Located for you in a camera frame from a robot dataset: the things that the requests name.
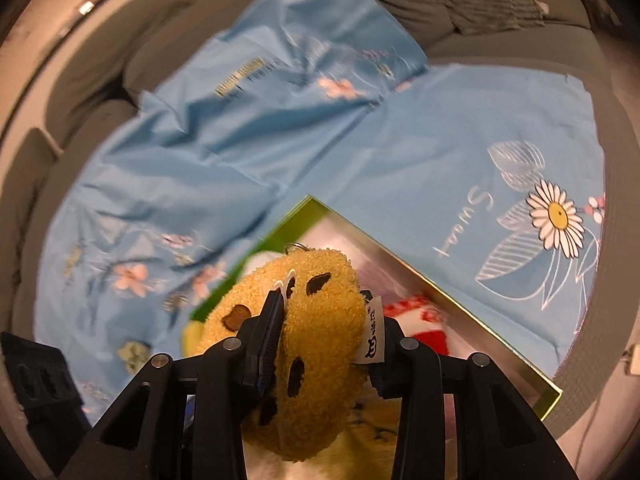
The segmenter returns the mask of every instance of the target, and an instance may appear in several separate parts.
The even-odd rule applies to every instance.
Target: yellow plush toy
[[[243,421],[242,437],[299,461],[327,448],[345,428],[366,380],[364,367],[351,363],[365,307],[346,256],[296,250],[245,277],[209,315],[197,351],[233,336],[245,319],[258,315],[277,280],[288,302],[275,386]]]

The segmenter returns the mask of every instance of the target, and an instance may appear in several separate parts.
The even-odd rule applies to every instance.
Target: white tag
[[[385,319],[382,297],[376,296],[365,305],[362,343],[353,357],[353,363],[368,365],[385,361]]]
[[[284,280],[284,282],[282,280],[277,280],[276,282],[273,283],[273,285],[271,285],[270,290],[278,290],[278,289],[280,289],[280,293],[282,294],[282,299],[284,300],[284,308],[286,308],[287,307],[287,303],[289,303],[289,298],[287,297],[287,287],[289,286],[290,280],[292,278],[295,280],[296,277],[297,277],[297,274],[296,274],[295,269],[291,269],[289,271],[289,273],[287,274],[287,277]]]

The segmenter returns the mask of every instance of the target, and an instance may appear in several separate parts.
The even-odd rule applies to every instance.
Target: plush toy
[[[243,278],[209,315],[196,350],[236,334],[245,319],[260,313],[278,280],[288,301],[275,385],[243,421],[242,437],[295,462],[336,439],[366,380],[364,367],[352,364],[365,301],[344,254],[295,250]]]

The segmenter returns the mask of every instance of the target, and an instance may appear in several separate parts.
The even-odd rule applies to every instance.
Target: photo
[[[0,124],[62,41],[103,1],[30,1],[0,46]]]

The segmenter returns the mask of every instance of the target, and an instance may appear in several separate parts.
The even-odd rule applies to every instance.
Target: black spot
[[[289,386],[287,387],[287,395],[295,397],[300,393],[302,387],[302,379],[305,375],[305,362],[300,357],[293,359],[291,368],[289,369]]]
[[[289,283],[287,283],[287,299],[291,298],[291,295],[293,294],[293,287],[296,286],[296,277],[292,276],[291,279],[289,280]]]
[[[266,426],[272,420],[273,417],[278,413],[278,403],[275,397],[267,397],[262,402],[262,407],[260,408],[260,425]]]
[[[330,279],[330,272],[312,277],[308,282],[306,282],[306,294],[311,296],[312,294],[319,292]]]
[[[360,293],[362,294],[362,297],[364,298],[364,304],[369,303],[369,301],[373,300],[373,294],[371,293],[370,290],[361,290]]]
[[[240,326],[245,319],[251,317],[251,311],[243,304],[237,304],[231,309],[231,312],[220,320],[222,325],[231,332],[240,330]]]

